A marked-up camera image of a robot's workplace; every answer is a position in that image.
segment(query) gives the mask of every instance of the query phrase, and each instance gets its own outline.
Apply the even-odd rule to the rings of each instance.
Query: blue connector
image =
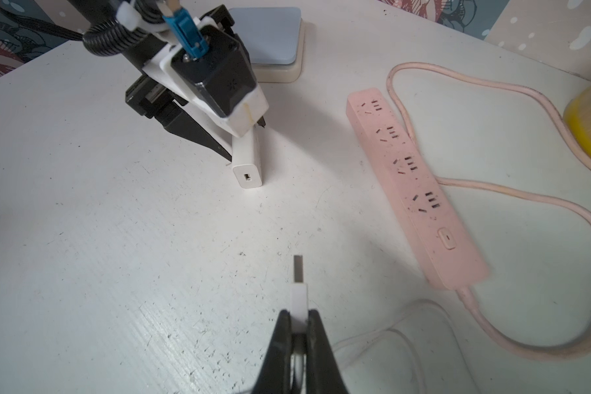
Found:
[[[185,8],[175,11],[171,17],[164,16],[163,18],[193,59],[199,59],[208,52],[208,43]]]

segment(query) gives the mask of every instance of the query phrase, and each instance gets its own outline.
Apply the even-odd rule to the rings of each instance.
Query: pink power cord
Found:
[[[578,160],[580,160],[588,169],[591,170],[591,158],[580,148],[580,146],[574,139],[573,135],[563,122],[560,113],[558,112],[556,107],[554,107],[552,102],[545,96],[543,96],[540,92],[528,88],[526,86],[487,81],[486,79],[466,76],[455,71],[451,71],[447,68],[436,66],[430,63],[408,62],[399,64],[392,68],[392,70],[390,70],[389,74],[387,75],[386,87],[387,92],[389,93],[392,100],[398,107],[398,110],[401,112],[401,117],[403,118],[403,122],[405,123],[407,134],[410,136],[411,140],[416,144],[416,146],[418,146],[418,141],[416,139],[416,132],[414,131],[413,125],[411,124],[410,115],[407,112],[407,109],[402,104],[401,100],[398,98],[398,95],[394,91],[394,86],[392,85],[394,75],[396,74],[396,72],[404,69],[422,69],[433,71],[435,73],[458,79],[459,81],[464,81],[481,86],[488,86],[490,88],[516,91],[519,93],[523,93],[524,95],[530,96],[532,99],[535,99],[549,114],[552,122],[558,129],[560,136],[565,140],[567,146],[575,154]],[[438,183],[440,183],[441,185],[489,190],[492,192],[511,195],[512,197],[517,197],[523,200],[544,202],[545,204],[552,204],[555,206],[563,207],[582,216],[582,218],[585,219],[591,225],[591,212],[571,201],[566,201],[548,195],[524,192],[522,190],[517,190],[502,185],[489,184],[487,182],[477,182],[473,180],[441,177],[436,177],[436,179]],[[548,347],[527,345],[525,343],[520,343],[511,339],[505,336],[499,330],[497,330],[481,313],[479,303],[477,302],[477,299],[475,298],[475,295],[473,295],[473,291],[470,288],[458,289],[457,296],[462,301],[466,309],[471,313],[473,318],[480,325],[480,327],[484,330],[484,332],[488,334],[488,336],[492,340],[494,340],[499,346],[503,347],[507,351],[512,352],[513,354],[516,354],[517,356],[539,361],[557,361],[564,359],[579,358],[591,352],[591,326],[586,332],[581,334],[575,340],[569,343],[565,343],[563,345]]]

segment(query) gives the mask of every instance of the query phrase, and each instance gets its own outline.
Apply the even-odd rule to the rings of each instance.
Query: light blue pad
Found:
[[[297,7],[232,8],[232,29],[241,36],[252,64],[296,61],[302,13]]]

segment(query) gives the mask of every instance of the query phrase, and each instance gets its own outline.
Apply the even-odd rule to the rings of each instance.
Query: wall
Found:
[[[591,0],[381,1],[591,81]],[[89,26],[67,0],[0,0],[0,6],[78,32]],[[0,76],[63,42],[0,14]]]
[[[591,0],[510,0],[486,41],[591,81]]]
[[[381,0],[591,81],[591,0]]]

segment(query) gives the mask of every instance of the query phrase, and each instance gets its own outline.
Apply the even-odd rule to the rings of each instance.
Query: power outlet socket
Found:
[[[381,92],[351,93],[346,115],[427,282],[457,290],[485,279],[488,265]]]

